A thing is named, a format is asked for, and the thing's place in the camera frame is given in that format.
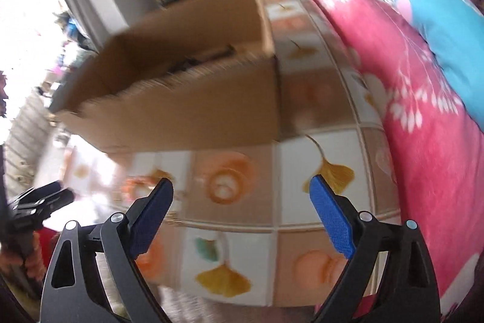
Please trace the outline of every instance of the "teal fabric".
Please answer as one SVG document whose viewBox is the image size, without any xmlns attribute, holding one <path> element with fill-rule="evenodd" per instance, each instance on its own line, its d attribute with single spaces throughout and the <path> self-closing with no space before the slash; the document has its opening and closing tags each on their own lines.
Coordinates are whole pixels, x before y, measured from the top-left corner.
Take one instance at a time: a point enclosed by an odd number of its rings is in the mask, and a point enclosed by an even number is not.
<svg viewBox="0 0 484 323">
<path fill-rule="evenodd" d="M 395 0 L 427 41 L 452 89 L 484 130 L 484 16 L 470 0 Z"/>
</svg>

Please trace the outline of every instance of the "red object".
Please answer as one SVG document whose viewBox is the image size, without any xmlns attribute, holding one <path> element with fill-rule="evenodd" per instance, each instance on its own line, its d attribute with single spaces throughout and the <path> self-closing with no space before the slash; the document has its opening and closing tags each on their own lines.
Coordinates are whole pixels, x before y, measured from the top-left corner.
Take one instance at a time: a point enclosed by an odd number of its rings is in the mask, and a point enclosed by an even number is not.
<svg viewBox="0 0 484 323">
<path fill-rule="evenodd" d="M 49 267 L 50 259 L 52 258 L 52 253 L 54 252 L 54 241 L 53 238 L 58 233 L 49 228 L 42 228 L 37 231 L 40 238 L 40 248 L 42 248 L 42 260 L 44 261 L 45 267 Z"/>
<path fill-rule="evenodd" d="M 375 297 L 376 295 L 363 297 L 361 299 L 360 304 L 358 305 L 358 308 L 356 308 L 356 312 L 353 315 L 353 319 L 359 318 L 360 316 L 363 316 L 364 314 L 368 313 L 371 309 L 371 306 L 373 305 Z M 322 304 L 315 306 L 314 313 L 317 313 L 319 311 L 319 308 L 321 308 L 321 305 Z"/>
<path fill-rule="evenodd" d="M 358 70 L 376 76 L 385 88 L 383 126 L 402 220 L 416 220 L 422 231 L 446 313 L 469 291 L 484 248 L 484 134 L 449 88 L 422 36 L 390 5 L 315 1 L 357 54 Z"/>
</svg>

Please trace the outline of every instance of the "ginkgo leaf pattern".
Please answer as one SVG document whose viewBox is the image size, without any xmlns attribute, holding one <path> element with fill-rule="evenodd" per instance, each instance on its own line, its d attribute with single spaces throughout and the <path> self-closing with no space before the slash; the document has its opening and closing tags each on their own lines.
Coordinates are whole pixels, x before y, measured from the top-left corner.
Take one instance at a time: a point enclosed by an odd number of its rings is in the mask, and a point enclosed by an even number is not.
<svg viewBox="0 0 484 323">
<path fill-rule="evenodd" d="M 374 102 L 373 95 L 369 92 L 365 94 L 365 101 L 372 106 L 375 110 L 377 110 L 377 104 Z"/>
<path fill-rule="evenodd" d="M 283 13 L 292 12 L 293 10 L 296 9 L 296 7 L 293 5 L 284 6 L 282 4 L 279 4 L 279 7 L 280 7 L 279 12 L 283 12 Z"/>
<path fill-rule="evenodd" d="M 296 48 L 287 56 L 288 59 L 301 59 L 305 56 L 311 56 L 318 52 L 318 49 L 316 49 L 315 47 L 300 46 L 298 43 L 292 40 L 291 42 L 294 43 Z"/>
<path fill-rule="evenodd" d="M 341 194 L 346 187 L 355 179 L 355 172 L 345 166 L 343 164 L 333 164 L 328 162 L 328 160 L 324 156 L 323 149 L 318 144 L 318 142 L 313 139 L 311 136 L 306 136 L 309 138 L 318 148 L 318 151 L 321 155 L 321 164 L 319 165 L 318 169 L 311 175 L 309 179 L 307 179 L 304 184 L 302 185 L 302 191 L 309 193 L 309 182 L 311 178 L 316 175 L 322 175 L 328 185 L 331 187 L 333 192 L 337 195 Z"/>
<path fill-rule="evenodd" d="M 452 115 L 459 114 L 458 108 L 463 104 L 450 88 L 429 49 L 420 48 L 405 35 L 400 27 L 398 30 L 405 43 L 406 51 L 400 58 L 394 86 L 387 91 L 387 105 L 393 120 L 399 121 L 403 130 L 412 133 L 415 129 L 422 128 L 424 122 L 420 110 L 422 105 L 430 104 L 441 114 Z M 418 55 L 417 59 L 425 70 L 426 77 L 423 83 L 418 84 L 412 79 L 408 58 L 410 51 Z"/>
<path fill-rule="evenodd" d="M 213 295 L 235 297 L 250 291 L 250 281 L 225 263 L 198 274 L 195 279 Z"/>
<path fill-rule="evenodd" d="M 221 257 L 218 255 L 217 241 L 222 250 Z M 217 233 L 216 240 L 196 238 L 195 246 L 197 252 L 205 260 L 211 262 L 222 260 L 222 264 L 219 266 L 195 276 L 195 281 L 201 286 L 213 295 L 222 295 L 223 297 L 235 297 L 250 291 L 252 287 L 250 280 L 231 267 L 228 240 L 222 231 Z"/>
<path fill-rule="evenodd" d="M 218 251 L 216 240 L 205 240 L 204 238 L 195 238 L 195 248 L 203 259 L 209 262 L 218 261 Z"/>
<path fill-rule="evenodd" d="M 73 174 L 77 178 L 86 178 L 89 175 L 89 166 L 87 164 L 80 164 L 76 167 Z"/>
</svg>

